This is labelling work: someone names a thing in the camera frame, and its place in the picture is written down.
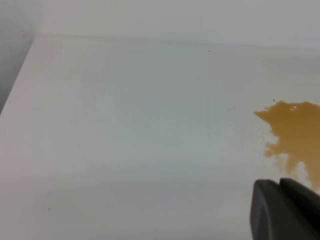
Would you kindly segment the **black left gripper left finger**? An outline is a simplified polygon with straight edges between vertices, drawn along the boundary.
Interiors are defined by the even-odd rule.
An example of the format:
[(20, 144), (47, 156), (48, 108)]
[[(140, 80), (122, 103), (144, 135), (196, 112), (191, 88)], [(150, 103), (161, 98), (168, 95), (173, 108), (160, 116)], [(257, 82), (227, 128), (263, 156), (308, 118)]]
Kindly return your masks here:
[(253, 240), (318, 240), (320, 220), (308, 220), (281, 189), (280, 182), (253, 184), (250, 228)]

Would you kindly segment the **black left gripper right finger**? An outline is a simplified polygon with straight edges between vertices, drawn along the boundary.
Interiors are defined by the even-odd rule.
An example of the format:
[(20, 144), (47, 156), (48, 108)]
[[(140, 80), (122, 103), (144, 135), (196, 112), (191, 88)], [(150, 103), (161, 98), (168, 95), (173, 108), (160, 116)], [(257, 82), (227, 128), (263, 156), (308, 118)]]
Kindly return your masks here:
[(320, 196), (291, 178), (281, 178), (281, 189), (308, 220), (320, 219)]

